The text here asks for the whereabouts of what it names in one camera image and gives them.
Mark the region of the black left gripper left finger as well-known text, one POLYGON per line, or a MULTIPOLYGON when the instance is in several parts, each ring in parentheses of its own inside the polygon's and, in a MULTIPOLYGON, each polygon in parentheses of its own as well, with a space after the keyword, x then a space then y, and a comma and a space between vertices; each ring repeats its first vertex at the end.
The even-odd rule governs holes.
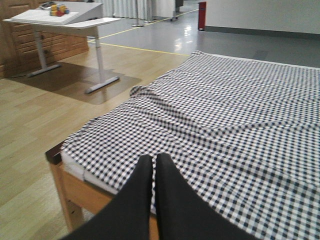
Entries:
POLYGON ((65 236, 64 240, 148 240, 153 163, 139 158, 122 189, 97 215, 65 236))

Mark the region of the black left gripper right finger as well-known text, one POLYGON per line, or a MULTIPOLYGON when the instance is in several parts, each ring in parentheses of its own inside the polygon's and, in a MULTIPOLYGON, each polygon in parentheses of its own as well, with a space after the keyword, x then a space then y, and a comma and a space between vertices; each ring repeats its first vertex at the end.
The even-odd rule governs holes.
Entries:
POLYGON ((156 157, 155 207, 161 240, 254 240, 215 212, 183 178, 171 157, 156 157))

